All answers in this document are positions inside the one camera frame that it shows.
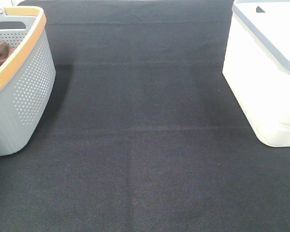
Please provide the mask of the white plastic basket grey rim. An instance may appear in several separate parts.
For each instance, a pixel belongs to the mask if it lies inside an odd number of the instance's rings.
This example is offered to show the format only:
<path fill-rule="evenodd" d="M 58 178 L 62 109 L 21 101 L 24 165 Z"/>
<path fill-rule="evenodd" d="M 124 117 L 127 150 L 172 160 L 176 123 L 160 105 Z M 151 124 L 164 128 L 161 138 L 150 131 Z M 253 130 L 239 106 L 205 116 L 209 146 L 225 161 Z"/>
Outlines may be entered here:
<path fill-rule="evenodd" d="M 257 138 L 290 146 L 290 0 L 236 0 L 223 75 Z"/>

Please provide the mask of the grey perforated basket orange rim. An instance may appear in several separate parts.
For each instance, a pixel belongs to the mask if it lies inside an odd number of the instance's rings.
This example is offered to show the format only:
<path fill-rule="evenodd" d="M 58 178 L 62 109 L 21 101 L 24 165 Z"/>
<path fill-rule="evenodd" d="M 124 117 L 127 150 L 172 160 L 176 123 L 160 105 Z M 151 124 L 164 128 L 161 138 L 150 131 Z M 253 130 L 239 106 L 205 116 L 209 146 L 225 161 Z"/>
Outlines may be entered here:
<path fill-rule="evenodd" d="M 13 53 L 0 66 L 0 156 L 18 152 L 35 131 L 52 92 L 56 70 L 41 7 L 0 8 L 0 22 L 23 29 L 0 29 Z"/>

